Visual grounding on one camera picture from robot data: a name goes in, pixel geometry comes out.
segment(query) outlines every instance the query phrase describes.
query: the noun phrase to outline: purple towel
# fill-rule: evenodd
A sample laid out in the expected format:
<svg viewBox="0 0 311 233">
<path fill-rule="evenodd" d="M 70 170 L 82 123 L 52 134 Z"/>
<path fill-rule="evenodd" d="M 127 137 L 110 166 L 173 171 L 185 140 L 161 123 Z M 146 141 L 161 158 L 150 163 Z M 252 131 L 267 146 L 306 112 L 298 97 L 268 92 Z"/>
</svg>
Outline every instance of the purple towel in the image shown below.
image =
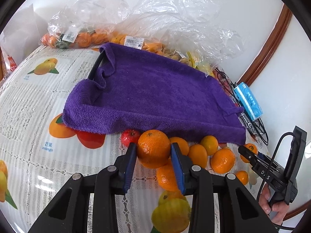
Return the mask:
<svg viewBox="0 0 311 233">
<path fill-rule="evenodd" d="M 213 135 L 220 143 L 245 144 L 243 108 L 213 77 L 144 50 L 113 43 L 100 50 L 109 61 L 69 94 L 67 126 L 100 134 L 157 129 L 187 141 Z"/>
</svg>

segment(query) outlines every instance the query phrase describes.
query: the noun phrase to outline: plastic bag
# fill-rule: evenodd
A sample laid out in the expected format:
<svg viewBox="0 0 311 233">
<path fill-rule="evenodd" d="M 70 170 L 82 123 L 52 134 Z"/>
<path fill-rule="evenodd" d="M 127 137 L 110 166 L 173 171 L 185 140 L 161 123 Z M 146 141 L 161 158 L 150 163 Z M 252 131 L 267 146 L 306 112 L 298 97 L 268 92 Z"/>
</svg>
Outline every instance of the plastic bag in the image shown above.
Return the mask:
<svg viewBox="0 0 311 233">
<path fill-rule="evenodd" d="M 14 60 L 19 65 L 29 54 L 38 47 L 40 39 L 39 31 L 35 21 L 33 5 L 17 11 L 5 26 L 0 40 L 3 52 L 6 52 L 4 59 Z"/>
<path fill-rule="evenodd" d="M 129 12 L 125 0 L 77 0 L 51 18 L 41 43 L 61 49 L 106 43 L 108 32 Z"/>
<path fill-rule="evenodd" d="M 87 1 L 77 1 L 76 10 L 80 11 L 78 6 L 86 6 L 83 3 Z M 114 7 L 113 4 L 107 3 L 106 7 L 109 6 Z M 114 20 L 114 24 L 112 21 L 103 21 L 105 25 L 101 24 L 98 28 L 101 29 L 101 35 L 96 43 L 109 41 L 147 50 L 180 61 L 203 71 L 206 75 L 213 75 L 212 70 L 216 65 L 227 57 L 239 55 L 243 49 L 242 40 L 236 32 L 213 25 L 218 7 L 210 0 L 140 0 L 130 13 L 127 6 L 117 6 L 116 11 L 124 12 L 118 18 L 119 22 Z M 49 33 L 53 35 L 44 37 L 45 45 L 83 48 L 94 44 L 90 39 L 97 30 L 94 30 L 94 26 L 88 27 L 92 25 L 89 18 L 88 24 L 83 24 L 87 32 L 77 33 L 76 43 L 63 44 L 63 41 L 59 41 L 65 35 L 64 30 L 56 31 L 55 29 L 60 27 L 56 27 L 52 21 L 58 20 L 58 26 L 66 25 L 62 29 L 74 27 L 73 24 L 60 22 L 62 20 L 59 15 L 54 16 L 49 23 Z"/>
<path fill-rule="evenodd" d="M 143 38 L 157 47 L 150 48 L 152 52 L 214 76 L 215 66 L 243 50 L 236 32 L 213 25 L 217 13 L 218 7 L 210 0 L 140 0 L 108 33 L 108 40 L 124 44 L 126 36 Z"/>
<path fill-rule="evenodd" d="M 7 54 L 7 52 L 0 48 L 0 54 L 1 54 L 1 67 L 2 67 L 2 74 L 3 78 L 6 80 L 12 72 L 17 68 L 17 64 L 14 61 L 14 59 Z"/>
</svg>

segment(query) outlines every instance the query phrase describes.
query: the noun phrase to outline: barcode sticker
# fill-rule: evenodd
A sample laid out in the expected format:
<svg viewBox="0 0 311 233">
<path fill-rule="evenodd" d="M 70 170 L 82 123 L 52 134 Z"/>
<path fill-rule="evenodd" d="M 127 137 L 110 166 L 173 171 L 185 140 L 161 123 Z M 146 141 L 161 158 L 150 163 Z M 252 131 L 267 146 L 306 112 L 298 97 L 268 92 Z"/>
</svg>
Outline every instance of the barcode sticker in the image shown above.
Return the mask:
<svg viewBox="0 0 311 233">
<path fill-rule="evenodd" d="M 69 28 L 66 32 L 65 32 L 65 34 L 64 34 L 64 36 L 63 36 L 63 38 L 62 38 L 62 40 L 63 41 L 67 41 L 67 42 L 70 42 L 70 43 L 74 43 L 75 41 L 76 41 L 76 38 L 77 38 L 77 36 L 78 36 L 78 32 L 80 31 L 80 28 Z"/>
<path fill-rule="evenodd" d="M 142 37 L 131 37 L 126 36 L 124 41 L 124 46 L 132 47 L 141 50 L 142 44 L 144 43 L 144 38 Z"/>
<path fill-rule="evenodd" d="M 186 56 L 183 55 L 181 52 L 179 52 L 179 51 L 176 51 L 176 52 L 181 56 L 182 59 L 186 57 Z"/>
</svg>

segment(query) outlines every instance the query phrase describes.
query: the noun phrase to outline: lace tablecloth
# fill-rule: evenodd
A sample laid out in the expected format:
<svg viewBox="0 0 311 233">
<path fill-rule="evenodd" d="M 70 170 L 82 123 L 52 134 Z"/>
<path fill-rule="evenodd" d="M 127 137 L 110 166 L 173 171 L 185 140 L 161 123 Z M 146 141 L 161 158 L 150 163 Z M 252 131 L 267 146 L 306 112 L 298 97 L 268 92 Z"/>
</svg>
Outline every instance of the lace tablecloth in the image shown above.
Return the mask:
<svg viewBox="0 0 311 233">
<path fill-rule="evenodd" d="M 16 232 L 27 232 L 53 196 L 72 174 L 98 173 L 114 164 L 125 153 L 120 134 L 106 135 L 98 149 L 85 147 L 77 138 L 55 138 L 49 134 L 51 121 L 63 111 L 66 98 L 75 84 L 86 78 L 99 52 L 91 49 L 60 50 L 39 47 L 0 88 L 0 160 L 8 168 L 8 190 L 13 203 L 0 203 L 0 209 Z M 38 64 L 56 58 L 53 71 L 37 75 Z M 265 145 L 247 132 L 247 143 L 256 143 L 267 154 Z M 250 171 L 239 157 L 238 146 L 228 144 L 236 155 L 231 169 Z M 259 189 L 247 184 L 256 196 Z M 155 170 L 136 162 L 132 186 L 124 196 L 116 196 L 119 232 L 147 233 L 152 229 L 151 214 L 163 192 L 156 181 Z M 192 204 L 192 197 L 187 197 Z M 90 199 L 88 232 L 91 232 L 92 201 Z M 215 199 L 215 232 L 219 229 L 219 209 Z"/>
</svg>

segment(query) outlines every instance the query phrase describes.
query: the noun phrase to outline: green leaf illustration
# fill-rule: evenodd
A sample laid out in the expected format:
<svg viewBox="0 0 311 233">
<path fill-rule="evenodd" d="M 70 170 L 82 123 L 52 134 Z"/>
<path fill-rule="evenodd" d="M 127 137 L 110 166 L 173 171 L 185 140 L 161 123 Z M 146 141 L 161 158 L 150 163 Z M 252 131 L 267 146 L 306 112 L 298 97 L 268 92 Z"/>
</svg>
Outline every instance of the green leaf illustration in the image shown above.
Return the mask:
<svg viewBox="0 0 311 233">
<path fill-rule="evenodd" d="M 52 73 L 52 74 L 59 74 L 59 72 L 57 71 L 56 68 L 52 69 L 51 71 L 49 71 L 49 73 Z"/>
<path fill-rule="evenodd" d="M 63 114 L 61 114 L 59 118 L 57 118 L 56 123 L 63 123 Z"/>
<path fill-rule="evenodd" d="M 5 192 L 5 200 L 6 200 L 13 208 L 18 209 L 17 206 L 16 206 L 16 204 L 15 204 L 15 202 L 13 201 L 13 198 L 12 198 L 12 196 L 11 196 L 9 190 L 7 190 L 7 191 Z"/>
<path fill-rule="evenodd" d="M 150 233 L 161 233 L 161 232 L 159 232 L 159 231 L 153 226 Z"/>
</svg>

